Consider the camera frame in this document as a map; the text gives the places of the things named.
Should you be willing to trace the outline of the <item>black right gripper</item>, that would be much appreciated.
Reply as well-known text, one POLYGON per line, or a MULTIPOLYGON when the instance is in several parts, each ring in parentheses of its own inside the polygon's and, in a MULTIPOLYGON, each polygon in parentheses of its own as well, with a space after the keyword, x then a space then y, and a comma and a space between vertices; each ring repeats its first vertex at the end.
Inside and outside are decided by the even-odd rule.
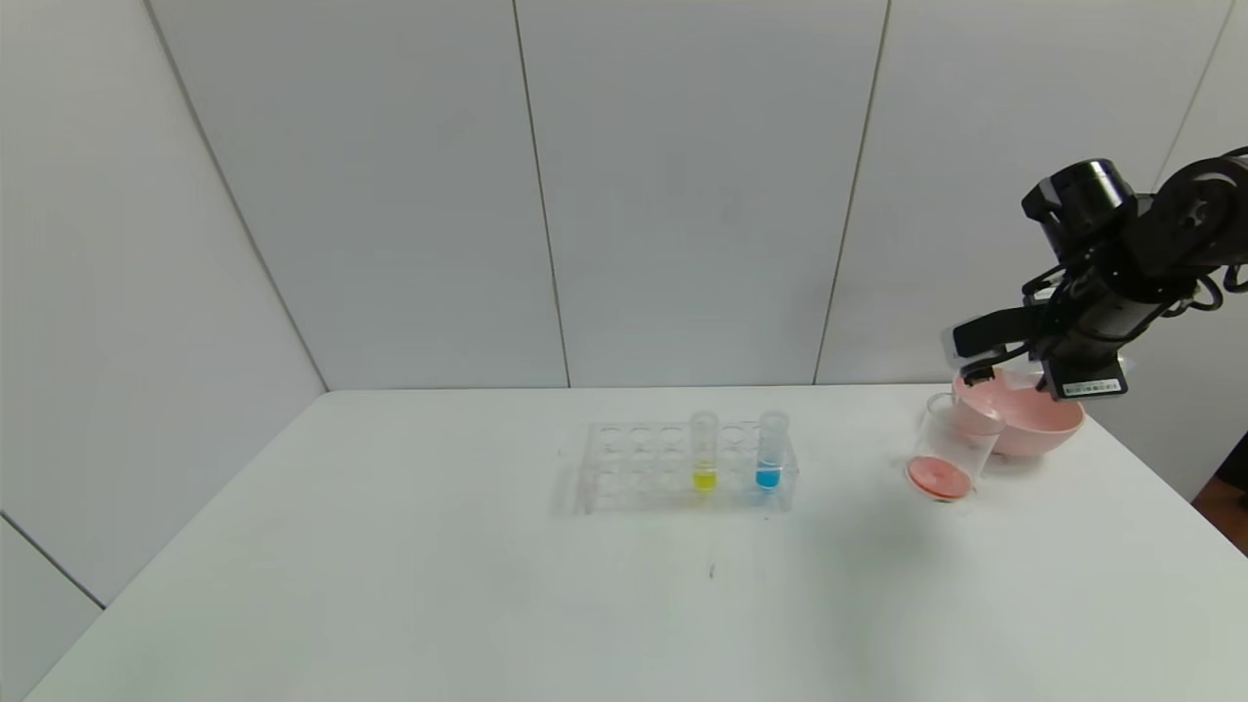
POLYGON ((1060 403, 1127 392, 1119 350, 1167 306, 1167 285, 1124 274, 1046 274, 1035 280, 1035 362, 1060 403))

